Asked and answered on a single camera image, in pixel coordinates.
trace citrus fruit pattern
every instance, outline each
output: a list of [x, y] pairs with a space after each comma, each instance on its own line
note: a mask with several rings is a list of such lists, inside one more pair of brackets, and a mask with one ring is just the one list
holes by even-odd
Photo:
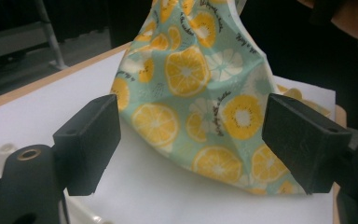
[[124, 78], [116, 78], [110, 92], [117, 96], [118, 111], [125, 109], [129, 104], [130, 90]]
[[210, 48], [216, 39], [216, 28], [214, 25], [214, 17], [209, 12], [200, 12], [193, 20], [190, 21], [190, 26], [201, 45], [205, 48]]
[[275, 86], [235, 2], [153, 0], [110, 92], [145, 143], [181, 167], [252, 194], [301, 193], [261, 139], [265, 96], [298, 92]]
[[245, 140], [255, 135], [263, 123], [263, 115], [257, 99], [251, 95], [239, 95], [223, 109], [224, 126], [237, 139]]
[[170, 91], [177, 96], [189, 97], [200, 93], [211, 78], [204, 56], [195, 46], [171, 53], [164, 68]]
[[210, 146], [197, 153], [191, 169], [212, 179], [235, 183], [242, 175], [242, 162], [227, 148]]
[[206, 132], [202, 127], [202, 117], [199, 113], [192, 113], [186, 121], [188, 135], [197, 142], [206, 141]]
[[154, 147], [172, 143], [179, 132], [177, 115], [167, 105], [140, 105], [131, 119], [135, 130]]
[[259, 147], [252, 157], [252, 175], [260, 182], [277, 180], [289, 170], [265, 144]]

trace wooden table edge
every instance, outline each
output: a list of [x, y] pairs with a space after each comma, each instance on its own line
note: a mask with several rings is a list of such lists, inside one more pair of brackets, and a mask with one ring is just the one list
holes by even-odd
[[55, 73], [48, 77], [41, 78], [33, 83], [25, 85], [21, 88], [14, 90], [14, 91], [10, 91], [8, 93], [2, 94], [2, 95], [0, 95], [0, 106], [7, 104], [11, 101], [14, 101], [16, 99], [19, 99], [22, 96], [24, 96], [30, 92], [36, 91], [42, 87], [45, 87], [48, 84], [51, 84], [57, 80], [60, 80], [61, 78], [68, 77], [68, 76], [72, 75], [74, 72], [77, 72], [87, 66], [90, 66], [91, 64], [97, 63], [99, 61], [102, 61], [103, 59], [106, 59], [110, 56], [120, 53], [122, 50], [127, 49], [129, 47], [130, 43], [127, 43], [125, 45], [119, 46], [114, 49], [110, 49], [105, 53], [102, 53], [98, 56], [90, 58], [82, 63], [78, 63], [72, 67], [62, 70], [61, 72]]

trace brass screw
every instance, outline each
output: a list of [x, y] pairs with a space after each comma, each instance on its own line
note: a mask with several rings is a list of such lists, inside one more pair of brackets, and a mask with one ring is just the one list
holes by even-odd
[[42, 153], [42, 151], [38, 148], [31, 148], [28, 149], [26, 151], [23, 151], [18, 157], [17, 160], [19, 161], [28, 161], [28, 160], [32, 160], [34, 158], [36, 158], [37, 156], [40, 155], [40, 153]]

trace metal leg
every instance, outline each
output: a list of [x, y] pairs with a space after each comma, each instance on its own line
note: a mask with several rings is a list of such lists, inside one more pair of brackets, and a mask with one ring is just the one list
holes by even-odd
[[54, 67], [63, 70], [68, 68], [61, 54], [60, 46], [58, 45], [57, 38], [54, 34], [53, 27], [51, 26], [50, 19], [48, 18], [48, 13], [46, 12], [45, 4], [43, 0], [34, 0], [37, 11], [39, 12], [40, 19], [42, 21], [43, 30], [45, 31], [46, 39], [50, 45], [50, 48], [53, 50], [55, 62], [50, 62]]

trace lemon print cloth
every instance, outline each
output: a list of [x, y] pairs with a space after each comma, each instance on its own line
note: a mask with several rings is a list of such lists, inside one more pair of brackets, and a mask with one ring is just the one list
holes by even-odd
[[111, 92], [120, 116], [183, 168], [254, 194], [302, 193], [261, 138], [280, 90], [237, 4], [154, 0]]

